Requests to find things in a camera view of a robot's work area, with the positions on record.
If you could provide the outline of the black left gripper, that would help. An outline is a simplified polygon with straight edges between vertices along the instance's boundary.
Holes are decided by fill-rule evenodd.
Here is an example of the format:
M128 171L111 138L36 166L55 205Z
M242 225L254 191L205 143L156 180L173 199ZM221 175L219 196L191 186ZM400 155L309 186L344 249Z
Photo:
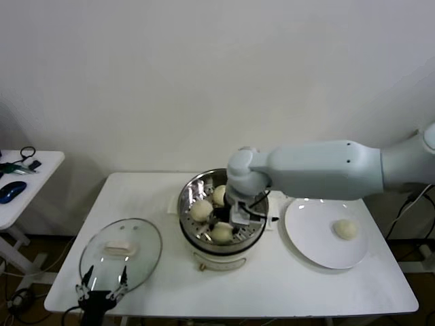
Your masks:
M83 310L83 316L80 322L81 326L101 326L105 313L113 309L117 301L122 299L128 292L126 266L120 275L118 287L113 291L90 291L88 283L94 266L91 265L89 270L82 277L81 283L75 286L78 306Z

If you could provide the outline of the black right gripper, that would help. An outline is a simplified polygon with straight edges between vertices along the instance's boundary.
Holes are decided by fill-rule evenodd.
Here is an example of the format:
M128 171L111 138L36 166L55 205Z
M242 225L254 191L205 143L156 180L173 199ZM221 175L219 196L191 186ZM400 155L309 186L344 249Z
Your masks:
M215 225L219 222L229 223L230 225L232 225L233 222L231 222L231 218L230 218L231 208L232 208L232 206L226 200L224 200L223 205L214 204L212 218L210 218L210 220L208 221L209 228L214 228ZM239 238L240 237L240 228L237 226L234 226L232 229L232 235L235 238Z

